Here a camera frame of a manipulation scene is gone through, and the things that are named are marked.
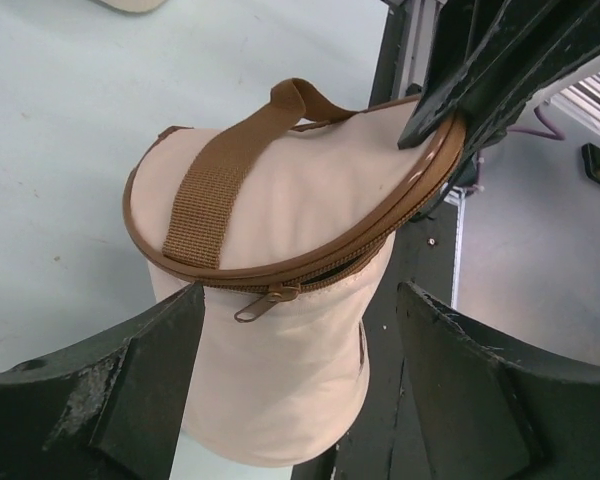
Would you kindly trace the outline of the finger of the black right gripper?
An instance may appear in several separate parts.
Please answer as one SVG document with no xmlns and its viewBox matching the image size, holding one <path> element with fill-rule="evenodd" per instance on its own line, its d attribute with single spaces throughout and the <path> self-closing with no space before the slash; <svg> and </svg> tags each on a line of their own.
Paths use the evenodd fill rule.
<svg viewBox="0 0 600 480">
<path fill-rule="evenodd" d="M 489 28 L 459 102 L 467 150 L 498 142 L 520 115 L 600 72 L 600 1 L 510 1 Z"/>
<path fill-rule="evenodd" d="M 449 1 L 436 26 L 422 97 L 398 141 L 402 149 L 420 145 L 442 122 L 457 116 L 478 77 L 476 61 L 486 46 L 489 28 L 510 1 Z"/>
</svg>

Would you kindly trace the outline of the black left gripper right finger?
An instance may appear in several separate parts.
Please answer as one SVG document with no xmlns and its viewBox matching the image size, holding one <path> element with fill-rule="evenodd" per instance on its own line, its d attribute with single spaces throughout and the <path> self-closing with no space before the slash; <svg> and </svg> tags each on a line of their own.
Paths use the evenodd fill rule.
<svg viewBox="0 0 600 480">
<path fill-rule="evenodd" d="M 600 479 L 600 366 L 398 287 L 397 319 L 435 479 Z"/>
</svg>

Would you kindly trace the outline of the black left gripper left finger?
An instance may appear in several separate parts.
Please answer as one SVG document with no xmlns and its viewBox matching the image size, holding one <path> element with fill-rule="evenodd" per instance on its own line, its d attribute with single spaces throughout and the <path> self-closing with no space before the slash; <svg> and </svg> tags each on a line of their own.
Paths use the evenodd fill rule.
<svg viewBox="0 0 600 480">
<path fill-rule="evenodd" d="M 204 322 L 190 285 L 0 372 L 0 479 L 167 479 Z"/>
</svg>

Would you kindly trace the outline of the cream plastic laundry basket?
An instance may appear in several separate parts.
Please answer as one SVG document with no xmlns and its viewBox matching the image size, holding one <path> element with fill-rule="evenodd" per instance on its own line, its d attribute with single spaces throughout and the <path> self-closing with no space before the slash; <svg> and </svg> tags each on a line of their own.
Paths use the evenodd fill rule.
<svg viewBox="0 0 600 480">
<path fill-rule="evenodd" d="M 124 14 L 148 14 L 164 5 L 167 0 L 95 0 L 96 3 Z"/>
</svg>

